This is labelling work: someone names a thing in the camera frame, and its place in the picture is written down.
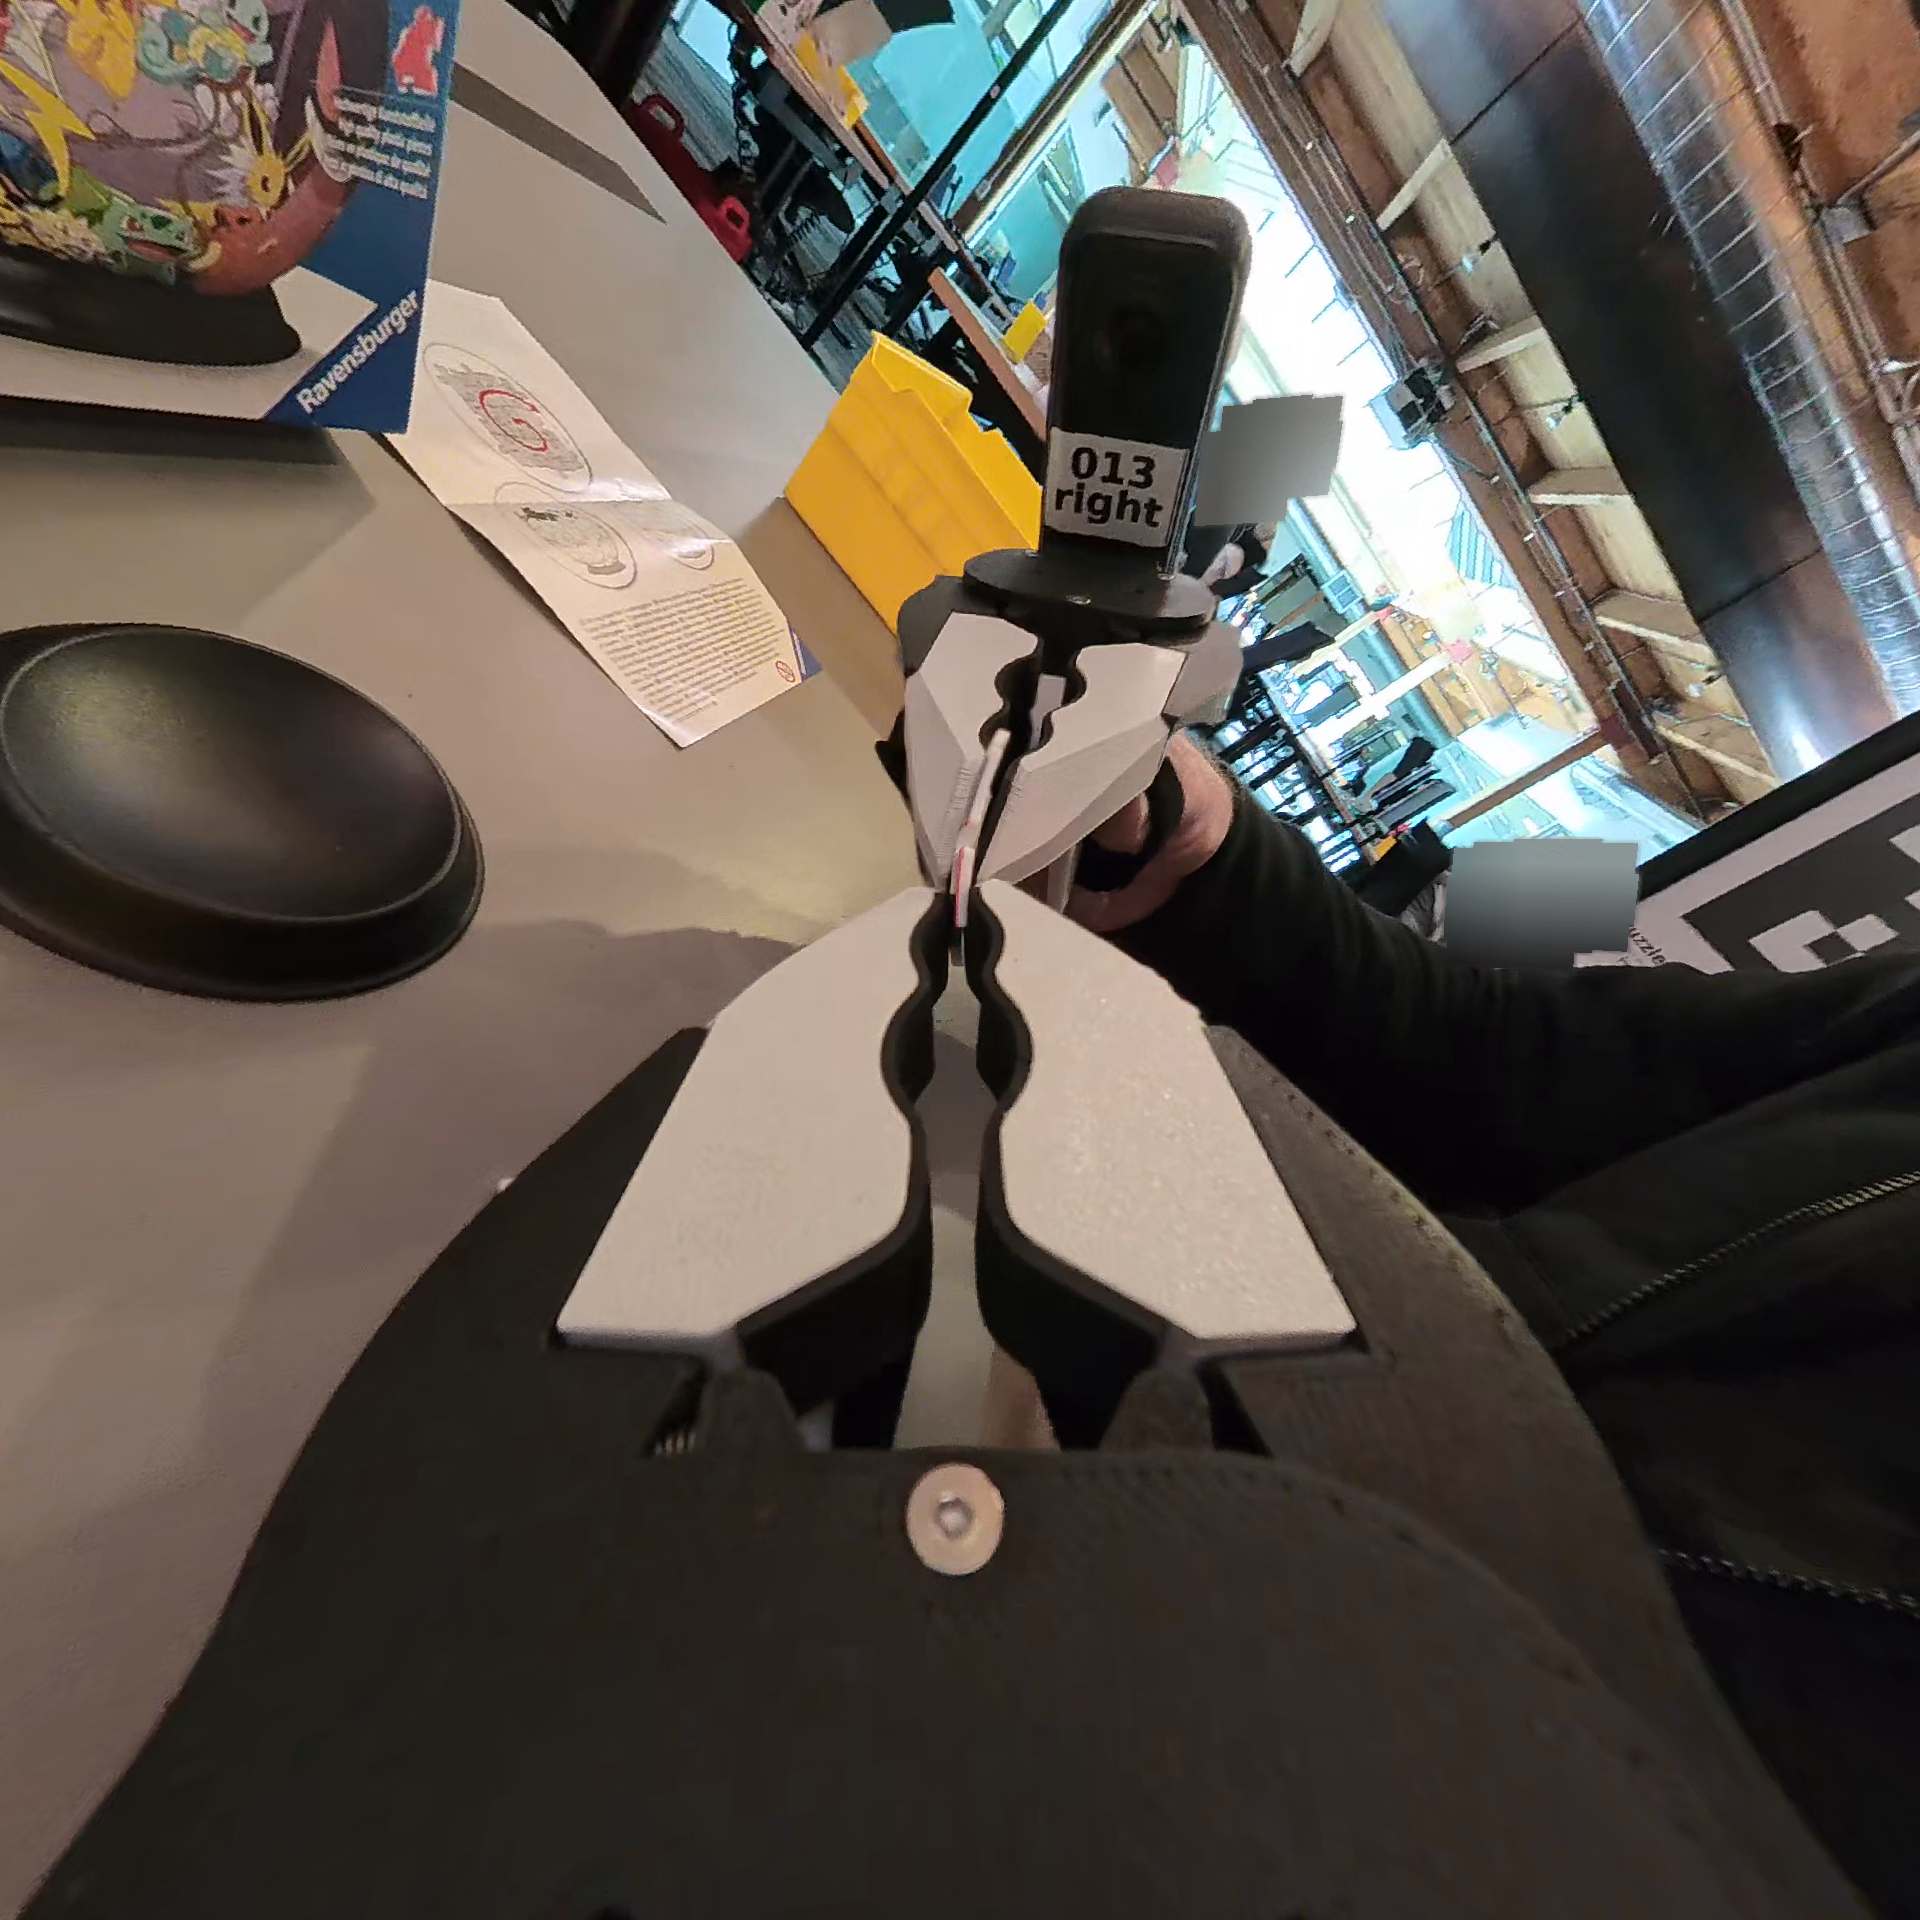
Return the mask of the black white marker board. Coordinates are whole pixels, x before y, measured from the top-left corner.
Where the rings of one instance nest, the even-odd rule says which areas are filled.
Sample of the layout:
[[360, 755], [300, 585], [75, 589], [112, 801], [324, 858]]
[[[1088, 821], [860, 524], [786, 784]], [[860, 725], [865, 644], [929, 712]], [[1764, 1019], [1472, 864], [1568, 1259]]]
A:
[[1626, 961], [1806, 973], [1918, 954], [1918, 717], [1640, 868]]

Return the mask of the person's right forearm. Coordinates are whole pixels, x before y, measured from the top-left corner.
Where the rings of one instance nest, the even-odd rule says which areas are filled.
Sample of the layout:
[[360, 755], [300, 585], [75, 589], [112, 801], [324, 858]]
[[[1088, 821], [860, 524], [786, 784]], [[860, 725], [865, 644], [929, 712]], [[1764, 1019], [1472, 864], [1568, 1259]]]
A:
[[1916, 965], [1476, 968], [1363, 905], [1239, 784], [1223, 848], [1112, 940], [1433, 1210], [1521, 1210], [1833, 1098], [1916, 1139]]

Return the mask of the red canister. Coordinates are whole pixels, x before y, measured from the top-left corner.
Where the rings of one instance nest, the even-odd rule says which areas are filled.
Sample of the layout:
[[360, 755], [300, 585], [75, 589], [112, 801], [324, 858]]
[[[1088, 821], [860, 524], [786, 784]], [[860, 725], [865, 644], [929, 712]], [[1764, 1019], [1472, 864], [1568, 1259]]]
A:
[[752, 188], [738, 162], [699, 162], [689, 145], [681, 110], [658, 91], [627, 102], [622, 114], [723, 252], [744, 268], [751, 258], [755, 233]]

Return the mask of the black round display stand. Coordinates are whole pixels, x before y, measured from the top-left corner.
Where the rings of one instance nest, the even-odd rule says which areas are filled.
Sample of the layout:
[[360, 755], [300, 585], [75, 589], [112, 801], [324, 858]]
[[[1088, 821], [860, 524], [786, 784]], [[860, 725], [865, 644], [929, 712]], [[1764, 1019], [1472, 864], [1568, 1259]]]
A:
[[438, 965], [486, 894], [427, 748], [316, 665], [196, 629], [2, 637], [2, 924], [215, 1002], [334, 1002]]

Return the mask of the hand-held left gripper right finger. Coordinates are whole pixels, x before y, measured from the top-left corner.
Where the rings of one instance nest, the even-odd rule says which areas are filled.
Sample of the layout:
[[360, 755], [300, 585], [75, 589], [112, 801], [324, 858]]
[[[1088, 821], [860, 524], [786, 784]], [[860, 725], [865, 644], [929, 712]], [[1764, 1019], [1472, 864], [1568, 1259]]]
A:
[[1095, 1446], [1160, 1368], [1210, 1384], [1356, 1340], [1196, 1008], [1003, 881], [978, 884], [964, 958], [994, 1102], [977, 1301], [1063, 1446]]

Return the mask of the person's right hand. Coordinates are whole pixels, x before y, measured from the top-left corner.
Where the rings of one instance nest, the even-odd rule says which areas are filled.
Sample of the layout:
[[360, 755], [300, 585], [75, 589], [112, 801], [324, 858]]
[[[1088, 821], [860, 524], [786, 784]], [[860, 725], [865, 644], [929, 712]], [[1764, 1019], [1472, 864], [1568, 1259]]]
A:
[[[1153, 790], [1146, 788], [1094, 829], [1075, 864], [1066, 914], [1099, 937], [1112, 940], [1160, 914], [1231, 835], [1238, 784], [1191, 734], [1178, 732], [1168, 740], [1160, 770], [1179, 782], [1179, 819], [1167, 829], [1155, 827]], [[1128, 866], [1130, 881], [1099, 890], [1088, 884], [1091, 856]]]

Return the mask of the silver ventilation duct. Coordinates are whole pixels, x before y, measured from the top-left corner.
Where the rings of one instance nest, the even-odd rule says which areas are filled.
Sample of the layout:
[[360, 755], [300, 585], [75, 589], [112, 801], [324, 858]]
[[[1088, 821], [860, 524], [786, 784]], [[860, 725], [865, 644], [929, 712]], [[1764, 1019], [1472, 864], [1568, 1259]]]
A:
[[1779, 778], [1916, 714], [1916, 496], [1721, 4], [1575, 8], [1682, 301], [1643, 517]]

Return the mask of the yellow storage bin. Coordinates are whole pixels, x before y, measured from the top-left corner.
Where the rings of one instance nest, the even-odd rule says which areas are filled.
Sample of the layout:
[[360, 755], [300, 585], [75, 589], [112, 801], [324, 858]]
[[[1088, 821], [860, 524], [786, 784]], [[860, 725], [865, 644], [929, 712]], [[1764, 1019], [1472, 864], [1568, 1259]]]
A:
[[970, 392], [874, 337], [784, 501], [894, 633], [903, 603], [993, 550], [1041, 540], [1041, 483]]

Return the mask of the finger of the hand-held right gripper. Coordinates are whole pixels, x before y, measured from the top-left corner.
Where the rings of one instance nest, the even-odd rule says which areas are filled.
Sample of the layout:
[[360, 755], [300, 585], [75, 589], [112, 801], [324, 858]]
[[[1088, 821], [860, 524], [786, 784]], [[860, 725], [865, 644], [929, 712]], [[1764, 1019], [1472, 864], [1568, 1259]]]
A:
[[1011, 742], [994, 784], [975, 881], [980, 878], [985, 833], [994, 826], [1002, 787], [1023, 752], [1031, 752], [1041, 640], [998, 614], [950, 614], [918, 675], [906, 684], [906, 796], [929, 881], [950, 884], [953, 833], [970, 803], [975, 769], [991, 732]]
[[1150, 642], [1082, 651], [1078, 698], [1047, 720], [1046, 740], [1016, 758], [980, 851], [984, 881], [1030, 881], [1140, 797], [1167, 755], [1168, 700], [1185, 653]]

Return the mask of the white instruction sheet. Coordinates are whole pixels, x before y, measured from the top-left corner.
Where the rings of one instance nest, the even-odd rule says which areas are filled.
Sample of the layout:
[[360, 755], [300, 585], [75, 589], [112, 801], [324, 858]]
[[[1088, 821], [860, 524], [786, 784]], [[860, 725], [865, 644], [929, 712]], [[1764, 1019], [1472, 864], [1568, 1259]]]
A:
[[390, 446], [678, 748], [819, 672], [738, 541], [492, 294], [425, 286], [414, 412]]

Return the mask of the colourful puzzle box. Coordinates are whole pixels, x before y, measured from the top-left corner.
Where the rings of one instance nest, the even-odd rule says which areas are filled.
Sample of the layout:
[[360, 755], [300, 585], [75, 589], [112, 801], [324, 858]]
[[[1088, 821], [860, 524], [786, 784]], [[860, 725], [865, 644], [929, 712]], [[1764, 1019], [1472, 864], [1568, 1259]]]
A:
[[457, 3], [4, 3], [2, 396], [401, 432]]

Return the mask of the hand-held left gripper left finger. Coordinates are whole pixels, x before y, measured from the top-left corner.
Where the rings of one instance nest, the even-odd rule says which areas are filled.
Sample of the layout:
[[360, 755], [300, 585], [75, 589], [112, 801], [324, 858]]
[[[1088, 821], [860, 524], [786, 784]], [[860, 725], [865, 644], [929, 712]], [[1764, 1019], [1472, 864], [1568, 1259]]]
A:
[[762, 973], [706, 1026], [567, 1296], [571, 1349], [755, 1370], [842, 1449], [896, 1442], [931, 1298], [920, 1098], [932, 892]]

